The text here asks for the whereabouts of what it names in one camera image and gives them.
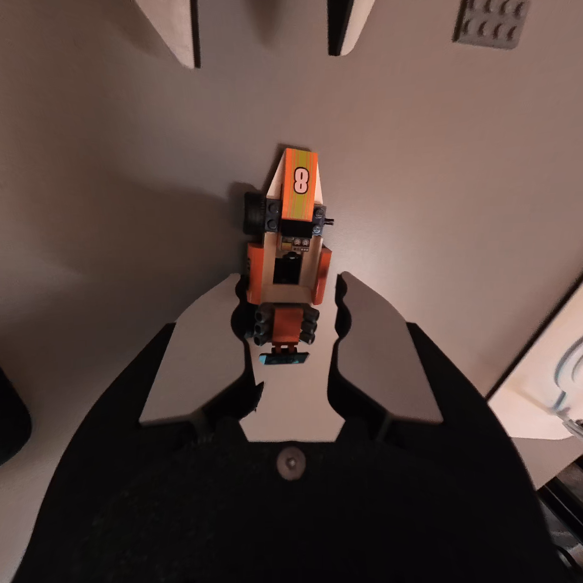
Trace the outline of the black honeycomb wrist rest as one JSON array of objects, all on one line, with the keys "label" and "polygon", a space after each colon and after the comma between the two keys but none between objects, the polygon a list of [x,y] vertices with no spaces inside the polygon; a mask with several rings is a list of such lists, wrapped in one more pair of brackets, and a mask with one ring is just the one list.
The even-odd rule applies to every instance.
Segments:
[{"label": "black honeycomb wrist rest", "polygon": [[1,369],[1,465],[24,447],[31,434],[29,410]]}]

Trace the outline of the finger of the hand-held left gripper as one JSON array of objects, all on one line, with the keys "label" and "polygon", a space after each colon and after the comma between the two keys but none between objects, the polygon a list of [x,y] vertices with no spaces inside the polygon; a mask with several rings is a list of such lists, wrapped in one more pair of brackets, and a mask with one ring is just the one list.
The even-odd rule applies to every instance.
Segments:
[{"label": "finger of the hand-held left gripper", "polygon": [[327,1],[328,54],[346,56],[355,48],[375,1]]},{"label": "finger of the hand-held left gripper", "polygon": [[198,1],[135,1],[177,61],[200,69]]}]

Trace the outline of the grey lego plate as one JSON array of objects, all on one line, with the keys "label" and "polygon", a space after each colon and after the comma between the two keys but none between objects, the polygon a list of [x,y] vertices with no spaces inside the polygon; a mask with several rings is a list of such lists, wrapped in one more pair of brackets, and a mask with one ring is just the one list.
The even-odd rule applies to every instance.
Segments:
[{"label": "grey lego plate", "polygon": [[517,47],[530,1],[461,1],[452,40],[476,47]]}]

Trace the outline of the orange white lego car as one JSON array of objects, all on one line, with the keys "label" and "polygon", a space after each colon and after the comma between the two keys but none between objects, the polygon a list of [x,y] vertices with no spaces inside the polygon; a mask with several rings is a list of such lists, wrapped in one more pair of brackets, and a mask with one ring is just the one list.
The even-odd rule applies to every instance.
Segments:
[{"label": "orange white lego car", "polygon": [[247,244],[244,336],[265,366],[303,364],[315,342],[332,252],[323,232],[334,220],[323,201],[318,154],[287,147],[265,193],[244,195]]}]

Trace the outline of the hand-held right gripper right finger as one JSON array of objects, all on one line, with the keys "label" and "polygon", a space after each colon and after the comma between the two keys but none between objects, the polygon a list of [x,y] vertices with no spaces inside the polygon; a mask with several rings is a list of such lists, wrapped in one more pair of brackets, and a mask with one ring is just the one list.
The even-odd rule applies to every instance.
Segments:
[{"label": "hand-held right gripper right finger", "polygon": [[328,401],[368,428],[392,421],[438,426],[444,418],[404,317],[350,272],[337,275]]}]

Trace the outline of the white base plate with lever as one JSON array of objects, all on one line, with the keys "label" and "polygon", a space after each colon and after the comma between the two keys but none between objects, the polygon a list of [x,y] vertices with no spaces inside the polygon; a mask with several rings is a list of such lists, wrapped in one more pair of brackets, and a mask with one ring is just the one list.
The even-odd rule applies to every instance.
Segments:
[{"label": "white base plate with lever", "polygon": [[487,394],[535,489],[582,455],[582,276]]}]

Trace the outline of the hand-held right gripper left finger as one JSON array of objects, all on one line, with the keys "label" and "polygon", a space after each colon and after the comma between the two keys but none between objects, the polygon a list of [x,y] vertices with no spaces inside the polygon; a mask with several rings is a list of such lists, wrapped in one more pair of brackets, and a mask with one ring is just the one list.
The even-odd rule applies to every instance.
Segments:
[{"label": "hand-held right gripper left finger", "polygon": [[215,428],[256,410],[264,389],[256,383],[245,339],[241,275],[195,300],[177,319],[139,421],[156,426],[188,421]]}]

